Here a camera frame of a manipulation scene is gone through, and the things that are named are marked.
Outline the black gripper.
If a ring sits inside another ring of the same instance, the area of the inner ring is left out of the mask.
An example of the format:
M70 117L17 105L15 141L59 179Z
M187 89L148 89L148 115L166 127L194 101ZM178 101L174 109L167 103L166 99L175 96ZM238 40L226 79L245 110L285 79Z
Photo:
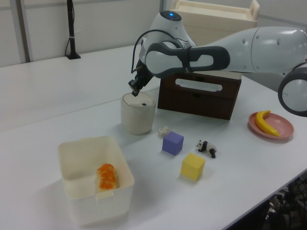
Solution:
M132 89L132 95L138 96L140 90L147 85L147 83L152 79L153 75L148 70L147 66L138 60L135 68L132 69L132 72L136 72L134 80L129 81L129 86Z

